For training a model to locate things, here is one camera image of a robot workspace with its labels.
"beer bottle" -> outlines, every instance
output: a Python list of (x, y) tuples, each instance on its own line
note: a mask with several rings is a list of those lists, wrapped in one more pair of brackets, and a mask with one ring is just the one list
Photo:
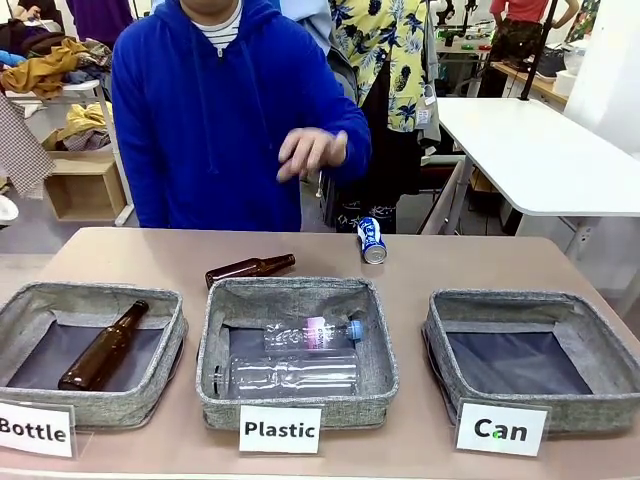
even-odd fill
[(230, 277), (268, 277), (274, 273), (295, 265), (293, 254), (271, 258), (249, 258), (226, 267), (209, 270), (205, 274), (207, 287), (211, 288), (215, 282)]
[(100, 391), (129, 352), (136, 327), (149, 305), (137, 300), (113, 325), (102, 330), (58, 381), (60, 390)]

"pink label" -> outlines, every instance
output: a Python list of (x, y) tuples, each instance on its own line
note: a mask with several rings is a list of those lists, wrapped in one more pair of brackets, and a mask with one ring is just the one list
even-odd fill
[(325, 348), (324, 317), (307, 318), (307, 348), (322, 350)]

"wooden box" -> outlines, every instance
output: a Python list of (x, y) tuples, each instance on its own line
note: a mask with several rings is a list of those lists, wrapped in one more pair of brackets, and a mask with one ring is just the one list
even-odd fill
[(114, 221), (126, 205), (112, 152), (49, 152), (56, 165), (44, 182), (61, 221)]

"label sign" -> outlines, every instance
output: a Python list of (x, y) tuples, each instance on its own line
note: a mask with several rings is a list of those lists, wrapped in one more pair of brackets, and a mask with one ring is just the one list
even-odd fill
[(240, 408), (240, 451), (318, 453), (321, 408)]
[(0, 403), (2, 447), (71, 458), (71, 431), (68, 411)]
[(461, 450), (538, 455), (548, 410), (462, 404), (456, 447)]

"mustard colored garment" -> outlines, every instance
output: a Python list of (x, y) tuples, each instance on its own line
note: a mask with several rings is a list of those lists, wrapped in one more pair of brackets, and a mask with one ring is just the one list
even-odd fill
[[(113, 117), (111, 104), (107, 102), (109, 115)], [(86, 132), (91, 129), (105, 129), (107, 124), (99, 103), (92, 103), (87, 108), (82, 105), (71, 105), (67, 113), (67, 126), (58, 132), (57, 140), (62, 141), (72, 135)]]
[(391, 51), (388, 127), (415, 128), (425, 89), (422, 67), (427, 0), (330, 0), (336, 40), (355, 68), (360, 106)]
[(62, 77), (78, 64), (77, 54), (86, 52), (82, 44), (65, 38), (60, 47), (53, 47), (44, 57), (30, 58), (17, 67), (6, 70), (0, 83), (16, 93), (33, 91), (41, 99), (55, 98), (62, 93)]

